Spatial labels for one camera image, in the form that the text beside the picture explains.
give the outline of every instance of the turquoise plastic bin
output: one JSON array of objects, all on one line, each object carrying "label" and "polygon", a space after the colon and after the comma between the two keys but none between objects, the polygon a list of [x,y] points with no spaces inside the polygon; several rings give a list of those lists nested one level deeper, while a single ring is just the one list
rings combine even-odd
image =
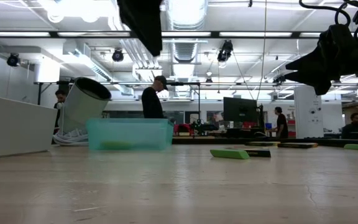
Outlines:
[{"label": "turquoise plastic bin", "polygon": [[163,150],[172,145],[168,119],[92,118],[86,129],[91,150]]}]

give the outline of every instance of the spotlight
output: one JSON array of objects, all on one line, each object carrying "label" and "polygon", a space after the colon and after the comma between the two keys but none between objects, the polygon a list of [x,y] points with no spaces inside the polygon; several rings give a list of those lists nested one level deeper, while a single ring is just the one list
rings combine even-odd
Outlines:
[{"label": "spotlight", "polygon": [[122,49],[116,49],[112,54],[112,60],[115,62],[121,62],[124,60],[124,54],[122,53]]},{"label": "spotlight", "polygon": [[18,53],[11,53],[11,56],[7,58],[6,63],[11,67],[20,66],[21,60]]},{"label": "spotlight", "polygon": [[218,54],[218,62],[227,61],[231,56],[232,51],[233,51],[233,44],[231,43],[231,40],[225,40]]}]

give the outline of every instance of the man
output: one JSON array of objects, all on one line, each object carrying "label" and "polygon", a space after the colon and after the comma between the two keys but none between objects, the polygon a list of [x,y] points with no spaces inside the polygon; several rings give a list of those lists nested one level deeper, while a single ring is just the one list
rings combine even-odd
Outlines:
[{"label": "man", "polygon": [[274,113],[277,115],[277,128],[273,130],[277,132],[276,137],[288,138],[287,119],[285,118],[285,115],[282,114],[283,110],[278,106],[274,109]]},{"label": "man", "polygon": [[59,121],[59,117],[60,117],[60,108],[62,108],[63,103],[66,101],[66,97],[67,97],[67,93],[63,90],[57,90],[55,92],[56,98],[57,98],[57,103],[55,103],[55,106],[53,106],[53,108],[57,109],[57,117],[56,117],[56,122],[55,122],[55,128],[59,127],[58,125],[58,121]]},{"label": "man", "polygon": [[144,118],[164,118],[162,106],[157,93],[168,90],[167,79],[163,75],[154,78],[153,85],[146,88],[142,94]]},{"label": "man", "polygon": [[343,139],[358,139],[358,113],[352,113],[352,123],[342,128]]}]

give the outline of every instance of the ceiling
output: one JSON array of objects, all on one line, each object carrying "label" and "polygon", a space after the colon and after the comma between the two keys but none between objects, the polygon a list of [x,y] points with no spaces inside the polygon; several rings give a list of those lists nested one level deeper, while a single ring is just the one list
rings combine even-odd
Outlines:
[{"label": "ceiling", "polygon": [[[75,8],[73,12],[68,12],[61,22],[53,23],[48,19],[48,11],[45,6],[55,4],[53,0],[0,0],[0,30],[59,30],[59,31],[89,31],[89,30],[111,30],[108,17],[114,17],[115,0],[94,0],[84,10],[76,8],[76,4],[70,7]],[[342,1],[303,1],[305,4],[324,5],[339,7]],[[241,0],[209,0],[206,14],[203,19],[203,27],[199,30],[218,30],[218,31],[303,31],[321,32],[328,26],[334,24],[334,12],[324,10],[306,10],[299,6],[296,0],[253,0],[253,6],[248,7],[248,1]],[[168,20],[168,8],[162,6],[161,20],[163,30],[170,30]],[[346,11],[351,17],[356,12],[356,8],[348,7]],[[83,14],[99,15],[96,22],[85,22],[80,16]],[[351,24],[351,31],[356,26]],[[219,68],[216,61],[217,52],[222,47],[225,39],[199,39],[193,75],[189,77],[189,82],[204,82],[207,72],[211,72],[213,82],[251,82],[257,83],[271,82],[272,78],[279,73],[286,73],[283,67],[277,67],[290,62],[297,55],[310,53],[317,43],[317,39],[232,39],[234,53],[227,61],[226,65]],[[72,58],[63,54],[63,44],[65,39],[2,39],[0,45],[3,46],[36,46],[51,53],[62,64],[61,76],[88,76],[95,74],[87,66],[70,60]],[[115,80],[125,82],[136,82],[132,76],[133,61],[127,54],[125,46],[119,39],[77,39],[80,44],[87,44],[91,48],[91,57],[99,62]],[[173,71],[172,43],[166,40],[163,43],[161,56],[157,58],[158,64],[162,68],[162,73],[166,77],[177,78]],[[124,60],[113,62],[111,56],[114,49],[124,48]],[[349,77],[346,83],[357,83],[358,79]],[[242,86],[204,86],[203,89],[223,90],[246,90]],[[274,90],[272,86],[263,86],[262,89]],[[341,93],[352,93],[357,87],[351,86],[343,89]]]}]

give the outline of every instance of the desk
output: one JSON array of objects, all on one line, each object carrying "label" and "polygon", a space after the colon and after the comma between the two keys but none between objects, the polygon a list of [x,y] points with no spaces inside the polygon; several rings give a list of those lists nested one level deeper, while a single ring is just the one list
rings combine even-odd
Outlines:
[{"label": "desk", "polygon": [[0,224],[358,223],[358,151],[226,146],[165,152],[50,152],[0,158]]}]

